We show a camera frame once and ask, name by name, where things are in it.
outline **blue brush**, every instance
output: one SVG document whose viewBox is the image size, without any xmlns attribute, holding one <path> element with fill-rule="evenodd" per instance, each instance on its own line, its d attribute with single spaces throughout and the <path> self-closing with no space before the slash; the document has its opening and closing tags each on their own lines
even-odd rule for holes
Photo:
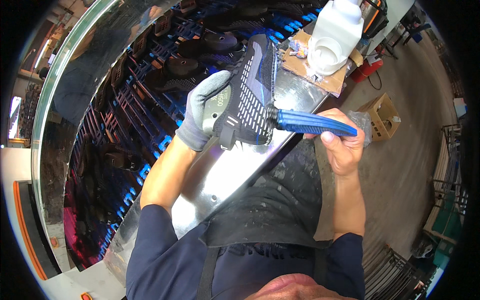
<svg viewBox="0 0 480 300">
<path fill-rule="evenodd" d="M 342 122 L 305 112 L 277 109 L 270 106 L 267 109 L 268 125 L 280 130 L 298 133 L 321 134 L 325 131 L 338 136 L 357 136 L 357 130 Z"/>
</svg>

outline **navy shirt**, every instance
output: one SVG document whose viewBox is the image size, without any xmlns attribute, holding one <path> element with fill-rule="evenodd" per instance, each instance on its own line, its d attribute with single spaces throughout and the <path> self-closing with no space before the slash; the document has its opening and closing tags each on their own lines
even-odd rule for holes
<svg viewBox="0 0 480 300">
<path fill-rule="evenodd" d="M 201 223 L 180 240 L 168 212 L 158 205 L 142 209 L 137 239 L 127 268 L 127 298 L 196 298 L 207 247 L 198 239 Z M 364 299 L 362 237 L 338 238 L 327 256 L 326 288 L 345 297 Z M 244 299 L 284 274 L 313 277 L 314 255 L 308 247 L 285 244 L 237 244 L 219 252 L 212 282 L 214 299 Z"/>
</svg>

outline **man's lips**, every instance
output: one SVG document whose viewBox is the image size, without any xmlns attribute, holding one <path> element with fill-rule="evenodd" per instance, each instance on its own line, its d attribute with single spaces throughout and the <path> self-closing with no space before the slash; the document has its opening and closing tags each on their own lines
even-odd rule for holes
<svg viewBox="0 0 480 300">
<path fill-rule="evenodd" d="M 298 283 L 307 287 L 317 284 L 313 278 L 305 274 L 286 274 L 271 280 L 255 294 L 255 297 L 278 291 L 292 283 Z"/>
</svg>

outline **concrete floor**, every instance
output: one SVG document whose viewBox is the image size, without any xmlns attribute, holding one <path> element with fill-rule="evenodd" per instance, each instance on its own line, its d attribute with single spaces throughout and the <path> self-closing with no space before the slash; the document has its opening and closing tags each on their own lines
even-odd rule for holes
<svg viewBox="0 0 480 300">
<path fill-rule="evenodd" d="M 368 79 L 356 84 L 347 79 L 339 99 L 329 99 L 321 110 L 337 107 L 347 113 L 387 93 L 402 120 L 394 136 L 373 142 L 360 161 L 360 181 L 367 209 L 363 241 L 364 262 L 386 243 L 408 259 L 410 247 L 432 207 L 427 178 L 433 174 L 443 125 L 456 123 L 453 93 L 435 48 L 425 34 L 395 48 L 399 60 L 384 58 L 378 70 L 382 88 Z M 380 86 L 378 76 L 372 83 Z M 315 238 L 332 237 L 333 173 L 320 138 L 315 140 L 322 177 L 323 207 Z"/>
</svg>

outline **wire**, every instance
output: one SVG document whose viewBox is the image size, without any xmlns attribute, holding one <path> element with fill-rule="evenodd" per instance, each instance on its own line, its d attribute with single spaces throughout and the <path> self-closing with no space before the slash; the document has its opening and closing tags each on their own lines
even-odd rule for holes
<svg viewBox="0 0 480 300">
<path fill-rule="evenodd" d="M 376 89 L 377 91 L 380 91 L 382 89 L 382 79 L 380 78 L 380 74 L 378 73 L 378 71 L 375 71 L 375 73 L 377 73 L 378 75 L 378 80 L 380 80 L 380 88 L 376 88 L 375 86 L 373 86 L 372 84 L 372 81 L 370 80 L 370 76 L 368 76 L 368 81 L 370 81 L 370 85 Z"/>
</svg>

